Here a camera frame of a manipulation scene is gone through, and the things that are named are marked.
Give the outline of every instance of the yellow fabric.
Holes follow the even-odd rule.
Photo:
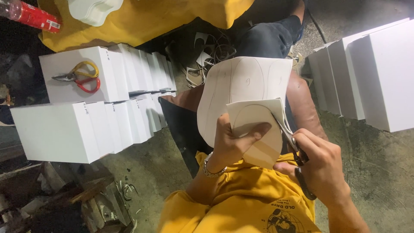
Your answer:
[[[199,164],[206,156],[197,154]],[[296,165],[293,154],[282,155],[277,162]],[[314,222],[315,202],[305,198],[288,176],[240,160],[220,178],[212,206],[196,203],[184,191],[172,193],[157,232],[320,232]]]
[[[196,17],[219,28],[230,28],[254,0],[124,0],[121,8],[109,13],[105,23],[93,27],[74,19],[67,0],[38,0],[39,7],[61,16],[60,32],[42,32],[39,38],[55,52],[82,46],[106,46],[109,42],[138,46],[167,33]]]

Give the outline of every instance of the metal watch band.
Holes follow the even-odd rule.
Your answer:
[[[208,162],[208,160],[210,159],[210,157],[211,157],[211,155],[213,154],[213,152],[211,152],[208,156],[207,156],[207,158],[204,160],[204,165],[203,165],[203,172],[204,172],[204,175],[206,175],[208,178],[219,178],[226,170],[227,170],[227,167],[225,167],[225,168],[223,168],[223,170],[221,170],[220,172],[218,172],[218,173],[211,173],[211,172],[209,172],[208,170],[207,170],[207,162]]]

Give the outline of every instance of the black scissors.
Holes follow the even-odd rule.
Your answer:
[[[309,161],[309,157],[306,154],[306,152],[300,148],[299,144],[293,138],[292,134],[287,132],[286,129],[282,127],[282,124],[280,124],[280,122],[277,120],[276,116],[273,113],[272,113],[272,116],[274,120],[277,122],[277,125],[279,126],[280,131],[282,132],[282,135],[289,142],[290,146],[293,149],[293,158],[296,161],[296,164],[298,165],[298,167],[295,168],[295,176],[296,176],[296,179],[298,179],[299,181],[299,185],[301,186],[303,194],[305,194],[306,198],[313,201],[316,199],[316,196],[312,192],[309,191],[308,186],[306,185],[306,182],[305,182],[305,178],[303,177],[302,170],[301,170],[301,166],[305,165],[305,163]]]

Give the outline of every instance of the red handle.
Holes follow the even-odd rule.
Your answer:
[[[86,89],[83,84],[85,83],[89,83],[91,81],[96,80],[96,87],[93,90],[88,90]],[[97,92],[99,90],[99,88],[101,87],[101,80],[99,78],[87,78],[84,80],[75,80],[75,83],[77,84],[77,86],[82,89],[84,92],[87,92],[89,94],[94,94],[95,92]]]

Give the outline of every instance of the hand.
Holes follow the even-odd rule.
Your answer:
[[[351,190],[342,172],[341,148],[306,129],[299,129],[293,137],[309,157],[309,161],[302,166],[309,190],[328,208],[347,203]],[[276,163],[273,166],[273,169],[297,182],[295,168],[288,163]]]
[[[217,119],[214,150],[207,163],[207,170],[211,173],[220,172],[226,166],[237,163],[243,154],[270,130],[269,123],[256,125],[248,134],[238,138],[231,132],[229,114],[225,113]]]

